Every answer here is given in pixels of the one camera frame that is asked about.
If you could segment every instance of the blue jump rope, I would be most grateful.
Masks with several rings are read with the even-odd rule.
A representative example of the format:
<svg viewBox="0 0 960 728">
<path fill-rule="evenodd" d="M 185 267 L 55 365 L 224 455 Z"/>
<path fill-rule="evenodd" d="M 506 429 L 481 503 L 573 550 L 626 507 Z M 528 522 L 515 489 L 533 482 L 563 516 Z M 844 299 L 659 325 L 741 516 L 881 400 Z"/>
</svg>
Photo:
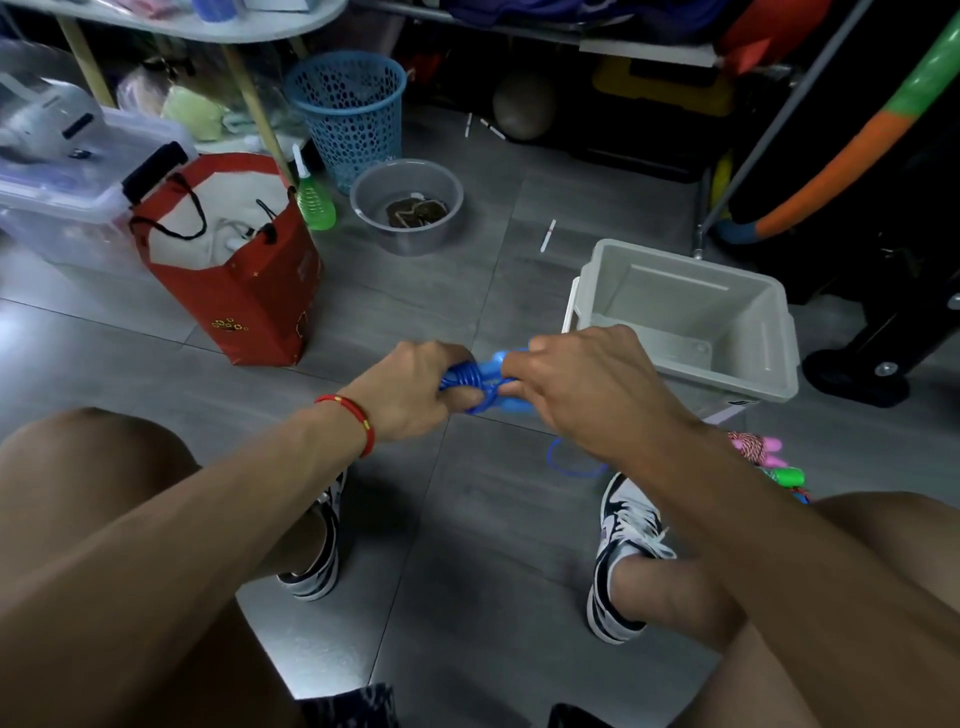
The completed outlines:
<svg viewBox="0 0 960 728">
<path fill-rule="evenodd" d="M 503 365 L 503 357 L 507 354 L 508 352 L 497 352 L 490 361 L 465 361 L 461 364 L 454 364 L 446 370 L 444 377 L 440 380 L 440 391 L 442 392 L 444 389 L 449 389 L 450 387 L 475 387 L 483 392 L 483 401 L 467 410 L 468 415 L 479 415 L 491 407 L 496 407 L 504 412 L 535 414 L 537 410 L 534 408 L 534 405 L 527 400 L 519 400 L 516 397 L 503 397 L 498 392 L 501 384 L 514 381 L 509 377 L 504 377 L 500 373 L 500 367 Z M 570 471 L 557 465 L 553 459 L 554 450 L 557 449 L 557 446 L 562 441 L 563 438 L 558 437 L 546 452 L 546 464 L 550 468 L 569 477 L 598 477 L 607 471 L 608 466 L 604 464 L 601 464 L 600 467 L 589 472 Z"/>
</svg>

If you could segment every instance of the gray plastic basin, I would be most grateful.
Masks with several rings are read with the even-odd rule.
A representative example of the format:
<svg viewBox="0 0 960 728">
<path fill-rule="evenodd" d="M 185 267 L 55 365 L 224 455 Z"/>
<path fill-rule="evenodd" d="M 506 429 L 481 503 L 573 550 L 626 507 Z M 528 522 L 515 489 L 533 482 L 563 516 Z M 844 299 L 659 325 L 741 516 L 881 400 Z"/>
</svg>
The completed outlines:
<svg viewBox="0 0 960 728">
<path fill-rule="evenodd" d="M 449 210 L 446 217 L 422 228 L 392 228 L 387 222 L 387 205 L 415 192 L 444 203 Z M 395 255 L 425 255 L 440 248 L 454 234 L 449 223 L 463 203 L 460 181 L 448 169 L 425 159 L 392 159 L 377 164 L 350 188 L 353 211 L 377 231 L 380 246 Z"/>
</svg>

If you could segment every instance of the black and white sneaker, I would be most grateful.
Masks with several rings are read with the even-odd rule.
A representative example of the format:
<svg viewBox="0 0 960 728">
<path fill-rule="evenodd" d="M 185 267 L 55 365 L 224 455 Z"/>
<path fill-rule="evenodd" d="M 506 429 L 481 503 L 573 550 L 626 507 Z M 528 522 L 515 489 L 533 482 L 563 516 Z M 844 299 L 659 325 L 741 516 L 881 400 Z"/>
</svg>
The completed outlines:
<svg viewBox="0 0 960 728">
<path fill-rule="evenodd" d="M 340 554 L 337 552 L 337 538 L 340 532 L 340 497 L 346 485 L 347 471 L 343 471 L 310 506 L 310 510 L 324 519 L 326 524 L 326 540 L 317 560 L 303 573 L 282 573 L 276 577 L 297 599 L 315 601 L 328 595 L 337 583 L 337 573 L 340 570 Z"/>
<path fill-rule="evenodd" d="M 665 535 L 657 507 L 626 475 L 614 475 L 600 506 L 600 547 L 587 600 L 587 624 L 605 643 L 623 644 L 646 626 L 646 622 L 624 619 L 613 608 L 613 567 L 635 553 L 654 559 L 677 558 L 673 549 L 663 543 Z"/>
</svg>

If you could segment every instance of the storage box lid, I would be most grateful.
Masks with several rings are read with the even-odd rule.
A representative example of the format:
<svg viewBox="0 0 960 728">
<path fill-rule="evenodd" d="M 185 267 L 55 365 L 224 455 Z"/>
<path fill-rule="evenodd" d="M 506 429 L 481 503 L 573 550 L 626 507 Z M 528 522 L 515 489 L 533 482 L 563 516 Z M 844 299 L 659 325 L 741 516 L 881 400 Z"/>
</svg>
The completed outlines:
<svg viewBox="0 0 960 728">
<path fill-rule="evenodd" d="M 0 158 L 0 206 L 110 222 L 197 157 L 189 132 L 177 122 L 106 108 L 104 121 L 105 131 L 82 142 L 88 158 L 31 163 Z"/>
</svg>

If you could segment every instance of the pink jump rope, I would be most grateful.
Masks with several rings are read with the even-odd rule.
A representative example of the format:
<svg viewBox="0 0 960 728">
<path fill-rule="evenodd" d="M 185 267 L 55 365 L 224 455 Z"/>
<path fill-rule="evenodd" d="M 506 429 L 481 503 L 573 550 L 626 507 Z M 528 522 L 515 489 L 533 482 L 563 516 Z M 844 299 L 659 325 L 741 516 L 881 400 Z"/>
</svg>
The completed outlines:
<svg viewBox="0 0 960 728">
<path fill-rule="evenodd" d="M 786 468 L 786 463 L 771 452 L 780 452 L 783 441 L 776 437 L 761 437 L 749 432 L 728 432 L 731 444 L 740 454 L 759 468 Z"/>
</svg>

